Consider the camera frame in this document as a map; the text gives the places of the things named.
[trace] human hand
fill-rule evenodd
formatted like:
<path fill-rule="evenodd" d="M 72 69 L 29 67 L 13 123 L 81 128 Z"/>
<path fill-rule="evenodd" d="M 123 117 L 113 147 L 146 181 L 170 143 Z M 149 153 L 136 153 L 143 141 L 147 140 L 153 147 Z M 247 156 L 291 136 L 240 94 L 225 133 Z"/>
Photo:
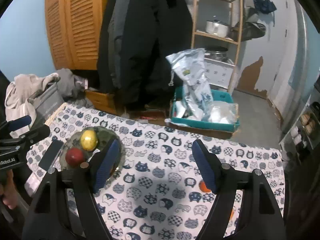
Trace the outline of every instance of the human hand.
<path fill-rule="evenodd" d="M 7 184 L 3 187 L 0 184 L 0 196 L 3 195 L 3 203 L 10 209 L 14 209 L 18 204 L 18 192 L 13 182 L 12 170 L 7 171 Z"/>

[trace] lemon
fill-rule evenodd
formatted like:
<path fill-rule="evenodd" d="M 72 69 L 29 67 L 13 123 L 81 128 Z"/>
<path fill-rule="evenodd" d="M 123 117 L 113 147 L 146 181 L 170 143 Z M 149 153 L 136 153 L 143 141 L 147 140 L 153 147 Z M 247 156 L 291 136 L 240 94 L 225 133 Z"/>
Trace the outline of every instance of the lemon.
<path fill-rule="evenodd" d="M 80 139 L 81 146 L 86 151 L 92 151 L 98 144 L 98 138 L 95 131 L 85 130 Z"/>

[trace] concrete floor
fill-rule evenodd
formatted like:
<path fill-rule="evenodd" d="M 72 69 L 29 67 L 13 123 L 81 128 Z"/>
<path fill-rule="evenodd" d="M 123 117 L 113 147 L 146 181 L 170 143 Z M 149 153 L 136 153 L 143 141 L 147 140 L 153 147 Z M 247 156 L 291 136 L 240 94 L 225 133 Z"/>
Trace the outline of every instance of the concrete floor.
<path fill-rule="evenodd" d="M 262 98 L 236 90 L 232 97 L 239 104 L 240 127 L 229 140 L 249 146 L 279 149 L 282 132 L 274 108 Z"/>

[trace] table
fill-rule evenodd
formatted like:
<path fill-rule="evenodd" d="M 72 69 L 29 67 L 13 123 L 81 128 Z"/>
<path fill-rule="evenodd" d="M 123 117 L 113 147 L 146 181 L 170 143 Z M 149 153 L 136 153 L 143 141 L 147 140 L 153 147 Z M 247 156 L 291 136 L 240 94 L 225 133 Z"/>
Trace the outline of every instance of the table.
<path fill-rule="evenodd" d="M 65 105 L 49 124 L 50 136 L 37 143 L 27 154 L 33 171 L 25 187 L 39 184 L 45 171 L 38 167 L 52 140 L 68 140 L 76 131 L 89 126 L 113 130 L 125 147 L 125 163 L 103 189 L 95 194 L 98 208 L 115 239 L 187 240 L 199 233 L 215 195 L 199 189 L 201 175 L 192 156 L 192 142 L 201 139 L 221 162 L 237 170 L 259 168 L 266 176 L 279 208 L 284 207 L 284 171 L 281 153 L 276 149 L 188 133 L 169 127 L 139 123 L 96 109 Z M 60 170 L 59 160 L 55 167 Z M 73 191 L 68 205 L 77 214 Z M 225 235 L 235 230 L 242 191 L 234 202 L 234 216 Z"/>

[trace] black phone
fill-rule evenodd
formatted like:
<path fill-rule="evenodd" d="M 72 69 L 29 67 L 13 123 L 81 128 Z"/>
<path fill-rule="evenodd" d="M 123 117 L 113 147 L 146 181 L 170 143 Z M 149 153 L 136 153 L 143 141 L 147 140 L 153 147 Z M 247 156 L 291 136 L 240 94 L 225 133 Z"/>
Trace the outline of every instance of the black phone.
<path fill-rule="evenodd" d="M 39 162 L 39 167 L 48 171 L 53 161 L 56 159 L 58 153 L 60 152 L 61 147 L 63 146 L 63 142 L 60 140 L 54 140 L 50 144 L 47 151 L 44 153 L 41 161 Z"/>

